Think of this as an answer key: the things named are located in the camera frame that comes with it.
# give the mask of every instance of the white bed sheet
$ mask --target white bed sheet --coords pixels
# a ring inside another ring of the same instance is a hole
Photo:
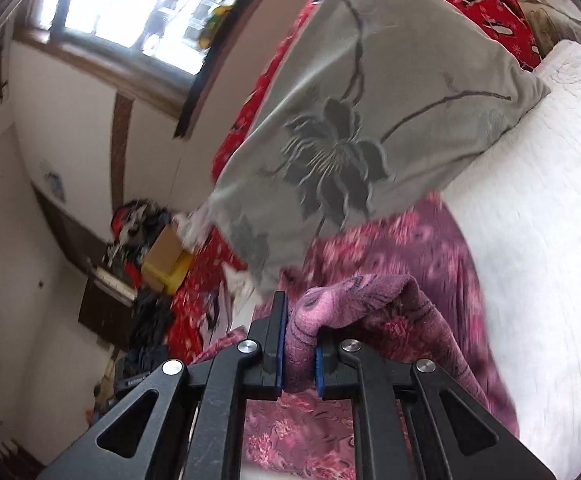
[[[552,93],[444,192],[477,265],[522,442],[581,472],[581,46],[535,72]]]

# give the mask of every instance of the triangular cutout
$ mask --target triangular cutout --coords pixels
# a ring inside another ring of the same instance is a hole
[[[497,444],[497,435],[481,422],[450,390],[439,393],[459,450],[470,456]]]
[[[149,390],[142,395],[113,425],[97,439],[97,446],[131,458],[137,452],[139,441],[153,412],[159,394]]]

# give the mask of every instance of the gray pillow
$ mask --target gray pillow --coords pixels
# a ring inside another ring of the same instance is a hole
[[[264,295],[315,236],[440,189],[549,89],[444,0],[323,0],[210,197]]]

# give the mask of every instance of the metal screw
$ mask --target metal screw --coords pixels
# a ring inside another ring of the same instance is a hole
[[[184,368],[184,365],[182,365],[179,361],[176,361],[175,359],[171,359],[170,361],[166,361],[162,365],[162,371],[166,375],[177,375],[180,371],[182,371],[183,368]]]
[[[252,354],[257,351],[257,348],[259,348],[259,343],[252,339],[244,339],[239,345],[237,345],[238,351],[242,354]]]
[[[437,365],[430,359],[419,359],[419,361],[417,361],[417,370],[425,374],[434,372],[435,368],[437,368]]]
[[[361,349],[361,343],[356,339],[344,339],[341,342],[341,348],[347,352],[358,352]]]

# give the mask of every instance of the window sill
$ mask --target window sill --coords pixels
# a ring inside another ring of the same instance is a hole
[[[50,42],[50,35],[35,28],[16,27],[13,39],[31,46],[44,54],[61,59],[101,81],[118,88],[123,94],[135,97],[178,119],[182,113],[187,89],[154,74],[130,67],[102,56],[77,44]]]

